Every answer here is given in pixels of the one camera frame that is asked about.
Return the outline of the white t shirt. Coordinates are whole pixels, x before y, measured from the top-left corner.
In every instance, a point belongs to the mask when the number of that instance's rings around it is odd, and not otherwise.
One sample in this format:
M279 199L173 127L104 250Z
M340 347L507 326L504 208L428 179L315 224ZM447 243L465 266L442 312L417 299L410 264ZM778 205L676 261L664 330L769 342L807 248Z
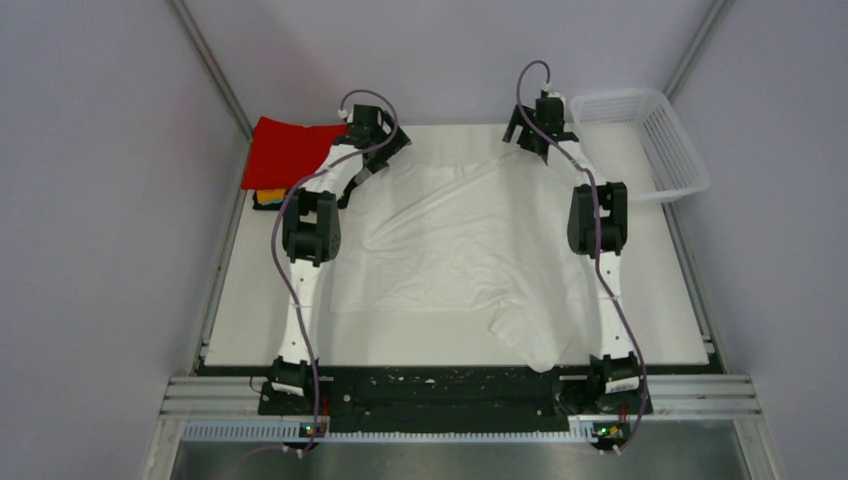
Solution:
M334 313L467 314L537 372L595 319L594 290L569 248L575 172L508 153L392 167L352 194L334 261Z

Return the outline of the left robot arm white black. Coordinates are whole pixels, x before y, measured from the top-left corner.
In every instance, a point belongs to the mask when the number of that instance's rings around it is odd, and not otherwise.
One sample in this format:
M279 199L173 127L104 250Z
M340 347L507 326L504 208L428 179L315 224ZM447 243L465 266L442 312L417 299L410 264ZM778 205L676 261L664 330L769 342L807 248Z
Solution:
M411 144L394 108L356 104L339 114L345 132L316 169L289 189L272 229L271 255L288 294L285 327L270 387L297 413L319 404L317 344L310 339L322 313L330 263L342 240L342 209L359 184Z

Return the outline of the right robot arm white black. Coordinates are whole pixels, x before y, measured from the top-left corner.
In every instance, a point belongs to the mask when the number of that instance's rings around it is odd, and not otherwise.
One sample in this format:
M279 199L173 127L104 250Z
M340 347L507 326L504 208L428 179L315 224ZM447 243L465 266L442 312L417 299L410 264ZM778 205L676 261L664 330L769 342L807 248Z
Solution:
M543 91L532 106L518 102L503 135L505 143L549 162L558 150L576 169L581 183L572 190L566 234L569 248L591 268L598 319L591 329L589 404L612 412L620 404L647 401L645 365L623 315L621 263L628 240L628 188L611 182L578 152L579 138L565 126L565 100Z

